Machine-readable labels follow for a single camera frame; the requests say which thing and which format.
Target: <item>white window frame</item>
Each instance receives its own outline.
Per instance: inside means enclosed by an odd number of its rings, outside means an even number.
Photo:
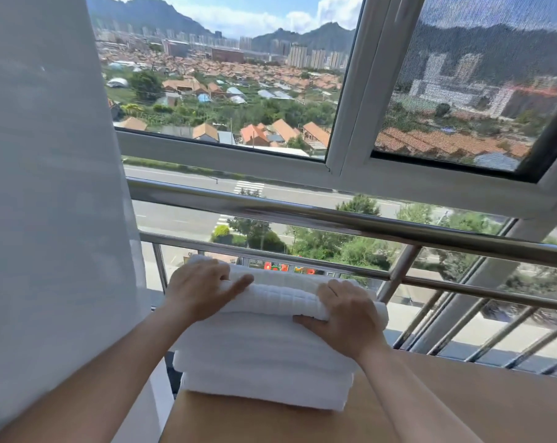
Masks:
[[[557,223],[557,160],[539,183],[371,158],[424,0],[365,0],[326,163],[117,130],[123,155]]]

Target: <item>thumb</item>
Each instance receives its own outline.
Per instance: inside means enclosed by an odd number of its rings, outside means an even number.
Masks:
[[[245,289],[252,284],[254,281],[254,275],[246,274],[242,275],[239,279],[234,281],[231,286],[223,292],[223,297],[229,301],[235,298],[237,295],[245,291]]]
[[[313,334],[322,337],[327,333],[327,322],[323,320],[317,320],[312,317],[307,317],[306,315],[293,315],[293,321],[300,325],[306,327]]]

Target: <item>white towel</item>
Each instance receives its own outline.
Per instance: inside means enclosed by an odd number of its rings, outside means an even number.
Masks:
[[[244,273],[254,283],[173,346],[180,388],[342,410],[358,366],[291,319],[327,318],[314,292],[330,278],[231,266],[230,280]],[[387,309],[376,306],[385,324]]]

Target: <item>left hand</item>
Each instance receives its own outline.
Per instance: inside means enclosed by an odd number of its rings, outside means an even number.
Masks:
[[[221,281],[229,280],[229,275],[229,264],[216,259],[185,264],[171,275],[163,307],[178,314],[186,326],[204,320],[254,281],[253,275],[244,275],[222,290]]]

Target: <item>crosswalk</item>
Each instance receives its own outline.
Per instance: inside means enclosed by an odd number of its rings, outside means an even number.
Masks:
[[[248,182],[246,180],[240,180],[238,181],[237,185],[234,188],[234,194],[241,194],[242,190],[244,190],[245,192],[250,192],[253,193],[255,191],[258,192],[258,195],[261,196],[262,195],[262,190],[264,189],[264,184],[263,183],[258,183],[258,182]],[[233,216],[230,216],[228,214],[222,214],[219,216],[219,219],[217,221],[217,225],[228,225],[227,221],[229,219],[233,219]]]

